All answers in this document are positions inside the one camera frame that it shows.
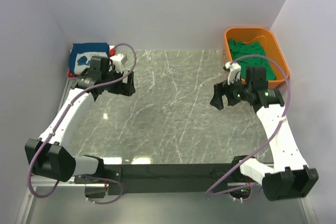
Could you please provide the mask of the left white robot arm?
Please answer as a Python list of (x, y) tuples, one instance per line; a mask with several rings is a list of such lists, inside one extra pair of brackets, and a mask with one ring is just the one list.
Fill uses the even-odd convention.
[(68, 98), (51, 125), (38, 139), (29, 139), (25, 152), (31, 174), (61, 182), (72, 176), (104, 173), (104, 163), (99, 157), (72, 156), (67, 147), (79, 122), (104, 91), (131, 96), (135, 93), (133, 70), (120, 72), (119, 62), (107, 57), (94, 56), (90, 66), (75, 80)]

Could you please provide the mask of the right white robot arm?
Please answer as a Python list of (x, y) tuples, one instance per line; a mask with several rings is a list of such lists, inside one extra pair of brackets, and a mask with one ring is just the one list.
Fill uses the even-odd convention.
[(289, 102), (283, 101), (278, 90), (268, 87), (264, 67), (248, 67), (245, 84), (240, 79), (239, 64), (228, 62), (224, 69), (229, 73), (227, 80), (214, 85), (211, 105), (219, 110), (223, 109), (222, 96), (226, 96), (228, 105), (235, 105), (240, 101), (249, 102), (268, 138), (260, 148), (270, 147), (273, 166), (269, 167), (258, 161), (255, 155), (259, 151), (255, 150), (239, 160), (211, 185), (205, 193), (206, 196), (216, 196), (214, 189), (238, 170), (254, 184), (261, 185), (270, 201), (305, 198), (318, 181), (319, 175), (315, 168), (309, 168), (296, 145), (286, 117)]

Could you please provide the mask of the folded blue t shirt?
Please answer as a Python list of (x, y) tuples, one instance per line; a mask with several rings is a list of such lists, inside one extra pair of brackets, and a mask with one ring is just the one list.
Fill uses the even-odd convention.
[(69, 55), (69, 70), (71, 74), (81, 74), (90, 67), (93, 56), (108, 57), (109, 45), (106, 42), (87, 42), (73, 44)]

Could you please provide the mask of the orange plastic basket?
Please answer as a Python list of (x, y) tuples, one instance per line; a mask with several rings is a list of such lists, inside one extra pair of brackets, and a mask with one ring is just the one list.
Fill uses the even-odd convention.
[(274, 35), (262, 27), (232, 27), (224, 33), (223, 61), (232, 61), (232, 54), (229, 51), (229, 40), (235, 39), (245, 44), (259, 42), (264, 48), (266, 57), (275, 61), (284, 71), (286, 77), (289, 77), (289, 69)]

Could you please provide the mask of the black base beam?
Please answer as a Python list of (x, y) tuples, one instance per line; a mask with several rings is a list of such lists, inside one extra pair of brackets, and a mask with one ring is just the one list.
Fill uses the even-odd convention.
[(243, 158), (219, 164), (106, 164), (102, 173), (76, 176), (74, 183), (91, 185), (85, 189), (88, 198), (118, 195), (118, 184), (107, 179), (119, 182), (126, 194), (205, 192)]

